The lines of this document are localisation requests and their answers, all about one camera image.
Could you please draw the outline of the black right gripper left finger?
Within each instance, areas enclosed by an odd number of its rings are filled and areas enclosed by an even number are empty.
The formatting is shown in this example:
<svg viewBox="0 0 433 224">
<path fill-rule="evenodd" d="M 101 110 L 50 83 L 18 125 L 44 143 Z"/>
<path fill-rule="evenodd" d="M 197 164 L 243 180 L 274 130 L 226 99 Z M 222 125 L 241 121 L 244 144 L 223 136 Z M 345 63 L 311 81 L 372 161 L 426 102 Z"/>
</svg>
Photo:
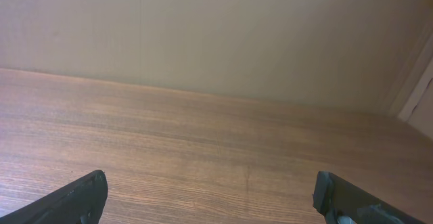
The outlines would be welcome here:
<svg viewBox="0 0 433 224">
<path fill-rule="evenodd" d="M 95 170 L 1 217 L 1 224 L 98 224 L 107 197 L 106 176 Z"/>
</svg>

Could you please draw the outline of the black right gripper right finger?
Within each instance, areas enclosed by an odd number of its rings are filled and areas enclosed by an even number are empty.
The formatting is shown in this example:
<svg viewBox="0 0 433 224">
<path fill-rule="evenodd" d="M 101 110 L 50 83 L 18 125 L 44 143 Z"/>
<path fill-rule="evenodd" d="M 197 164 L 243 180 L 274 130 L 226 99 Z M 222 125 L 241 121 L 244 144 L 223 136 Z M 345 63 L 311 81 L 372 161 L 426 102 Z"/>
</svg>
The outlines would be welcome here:
<svg viewBox="0 0 433 224">
<path fill-rule="evenodd" d="M 341 177 L 319 171 L 313 207 L 327 224 L 424 224 Z"/>
</svg>

